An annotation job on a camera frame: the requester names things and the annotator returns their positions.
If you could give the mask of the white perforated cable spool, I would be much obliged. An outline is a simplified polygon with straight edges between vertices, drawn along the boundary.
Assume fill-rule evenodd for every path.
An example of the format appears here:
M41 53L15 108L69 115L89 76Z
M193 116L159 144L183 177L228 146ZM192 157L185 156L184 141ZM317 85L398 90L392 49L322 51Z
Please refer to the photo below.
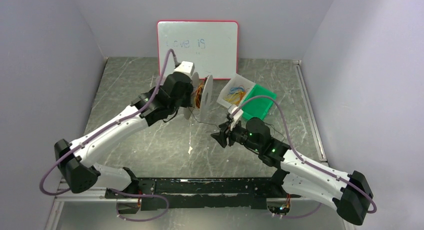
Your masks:
M204 79L200 79L199 74L194 72L191 80L194 90L189 96L190 106L183 109L183 116L186 120L189 120L192 112L195 109L198 109L198 118L201 122L204 122L210 111L214 79L212 75L208 75Z

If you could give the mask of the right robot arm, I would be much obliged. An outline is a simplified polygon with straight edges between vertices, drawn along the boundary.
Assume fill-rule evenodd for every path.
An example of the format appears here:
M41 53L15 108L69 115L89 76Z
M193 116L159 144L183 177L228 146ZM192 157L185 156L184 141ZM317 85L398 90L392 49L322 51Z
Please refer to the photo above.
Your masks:
M274 138L267 124L253 117L245 126L228 120L210 136L225 148L235 143L257 154L267 166L281 173L276 185L290 195L299 195L334 209L345 221L361 226L374 195L359 171L347 173L316 162Z

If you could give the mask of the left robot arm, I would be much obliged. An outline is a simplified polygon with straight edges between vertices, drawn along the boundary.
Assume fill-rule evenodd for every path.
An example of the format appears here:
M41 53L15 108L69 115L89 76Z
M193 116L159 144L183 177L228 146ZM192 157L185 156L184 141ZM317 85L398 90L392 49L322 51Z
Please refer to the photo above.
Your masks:
M74 194L92 187L123 191L134 189L138 180L127 167L98 164L98 159L121 141L156 122L171 120L180 108L192 106L192 93L199 75L175 70L163 84L142 93L122 112L95 131L71 142L61 139L54 145L58 169Z

